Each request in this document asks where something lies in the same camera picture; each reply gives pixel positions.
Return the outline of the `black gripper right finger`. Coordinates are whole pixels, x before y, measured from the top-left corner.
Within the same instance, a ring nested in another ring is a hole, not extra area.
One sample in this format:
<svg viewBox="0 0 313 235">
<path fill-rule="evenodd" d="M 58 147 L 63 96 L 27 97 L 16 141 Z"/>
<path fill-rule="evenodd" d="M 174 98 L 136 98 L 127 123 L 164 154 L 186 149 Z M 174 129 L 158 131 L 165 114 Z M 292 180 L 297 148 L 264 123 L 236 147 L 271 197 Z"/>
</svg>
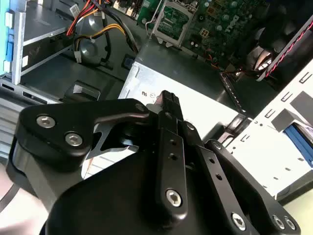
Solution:
<svg viewBox="0 0 313 235">
<path fill-rule="evenodd" d="M 179 98 L 164 92 L 164 111 L 177 121 L 194 235 L 299 235 L 295 219 L 216 140 L 203 143 L 183 119 Z"/>
</svg>

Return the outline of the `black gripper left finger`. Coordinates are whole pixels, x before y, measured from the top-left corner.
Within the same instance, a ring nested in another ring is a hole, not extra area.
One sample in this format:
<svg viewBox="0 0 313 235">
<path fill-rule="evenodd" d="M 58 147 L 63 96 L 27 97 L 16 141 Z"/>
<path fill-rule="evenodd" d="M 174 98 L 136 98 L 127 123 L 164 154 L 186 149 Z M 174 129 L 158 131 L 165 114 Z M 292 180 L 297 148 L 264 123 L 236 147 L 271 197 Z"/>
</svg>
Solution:
<svg viewBox="0 0 313 235">
<path fill-rule="evenodd" d="M 84 181 L 83 162 L 125 140 L 137 153 L 156 158 L 155 203 L 165 221 L 182 221 L 188 211 L 182 138 L 177 121 L 140 101 L 118 100 L 36 105 L 23 109 L 7 164 L 10 179 L 38 196 L 51 211 L 69 188 Z"/>
</svg>

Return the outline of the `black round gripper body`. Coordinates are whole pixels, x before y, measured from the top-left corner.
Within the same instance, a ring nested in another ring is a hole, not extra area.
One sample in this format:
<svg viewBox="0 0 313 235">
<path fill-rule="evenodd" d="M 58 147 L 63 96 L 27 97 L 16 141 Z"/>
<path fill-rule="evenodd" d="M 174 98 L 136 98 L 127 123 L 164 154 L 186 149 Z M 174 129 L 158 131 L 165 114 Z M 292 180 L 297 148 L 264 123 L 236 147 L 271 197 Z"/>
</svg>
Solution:
<svg viewBox="0 0 313 235">
<path fill-rule="evenodd" d="M 165 228 L 155 203 L 157 160 L 136 153 L 69 188 L 55 202 L 48 235 L 225 235 L 211 189 L 186 167 L 187 217 Z"/>
</svg>

